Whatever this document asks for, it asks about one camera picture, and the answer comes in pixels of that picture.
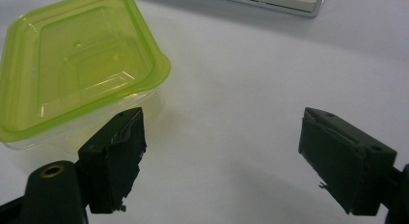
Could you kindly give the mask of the flat white metal-edged board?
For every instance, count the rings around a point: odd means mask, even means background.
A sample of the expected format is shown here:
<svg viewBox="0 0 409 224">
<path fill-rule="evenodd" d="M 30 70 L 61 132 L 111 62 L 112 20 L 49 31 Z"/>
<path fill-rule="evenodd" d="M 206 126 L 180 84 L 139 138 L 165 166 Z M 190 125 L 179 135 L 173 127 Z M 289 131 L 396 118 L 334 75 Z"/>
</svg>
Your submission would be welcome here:
<svg viewBox="0 0 409 224">
<path fill-rule="evenodd" d="M 316 17 L 324 0 L 229 0 L 281 13 Z"/>
</svg>

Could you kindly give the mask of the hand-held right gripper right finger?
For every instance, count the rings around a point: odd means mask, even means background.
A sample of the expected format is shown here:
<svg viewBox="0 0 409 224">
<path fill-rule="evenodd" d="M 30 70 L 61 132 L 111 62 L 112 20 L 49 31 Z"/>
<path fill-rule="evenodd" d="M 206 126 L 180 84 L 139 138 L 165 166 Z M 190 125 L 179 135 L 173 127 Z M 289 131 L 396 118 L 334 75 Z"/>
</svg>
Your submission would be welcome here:
<svg viewBox="0 0 409 224">
<path fill-rule="evenodd" d="M 299 153 L 345 212 L 377 214 L 395 150 L 332 113 L 307 107 Z"/>
</svg>

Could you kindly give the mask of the clear plastic food container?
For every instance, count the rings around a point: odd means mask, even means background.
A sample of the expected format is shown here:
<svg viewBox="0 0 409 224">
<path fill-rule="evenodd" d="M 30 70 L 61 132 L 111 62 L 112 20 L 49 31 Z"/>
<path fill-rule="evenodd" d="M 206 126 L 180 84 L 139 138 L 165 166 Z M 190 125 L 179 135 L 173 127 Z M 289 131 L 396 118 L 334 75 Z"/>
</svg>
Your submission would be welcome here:
<svg viewBox="0 0 409 224">
<path fill-rule="evenodd" d="M 115 115 L 131 108 L 141 107 L 144 122 L 147 124 L 161 112 L 163 106 L 164 96 L 161 87 L 158 87 L 150 91 L 132 94 L 33 137 L 5 143 L 5 146 L 14 151 L 24 152 L 57 148 L 71 154 Z"/>
</svg>

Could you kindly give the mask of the yellow-green plastic container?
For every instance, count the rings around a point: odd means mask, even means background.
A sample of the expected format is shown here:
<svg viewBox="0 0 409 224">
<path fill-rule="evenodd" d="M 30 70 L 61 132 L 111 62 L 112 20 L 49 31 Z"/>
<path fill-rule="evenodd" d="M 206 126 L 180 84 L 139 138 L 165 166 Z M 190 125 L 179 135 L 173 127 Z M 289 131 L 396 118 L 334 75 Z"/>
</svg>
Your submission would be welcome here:
<svg viewBox="0 0 409 224">
<path fill-rule="evenodd" d="M 64 0 L 16 19 L 0 62 L 0 141 L 152 90 L 171 64 L 134 0 Z"/>
</svg>

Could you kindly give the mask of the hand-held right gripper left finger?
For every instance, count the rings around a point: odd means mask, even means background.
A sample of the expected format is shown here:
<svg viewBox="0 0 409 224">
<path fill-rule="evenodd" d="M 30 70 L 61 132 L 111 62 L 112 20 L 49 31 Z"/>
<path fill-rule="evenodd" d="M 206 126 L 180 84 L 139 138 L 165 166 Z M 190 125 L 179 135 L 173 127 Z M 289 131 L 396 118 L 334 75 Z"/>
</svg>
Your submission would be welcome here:
<svg viewBox="0 0 409 224">
<path fill-rule="evenodd" d="M 126 211 L 123 199 L 132 190 L 146 148 L 141 107 L 115 115 L 80 148 L 79 170 L 92 213 Z"/>
</svg>

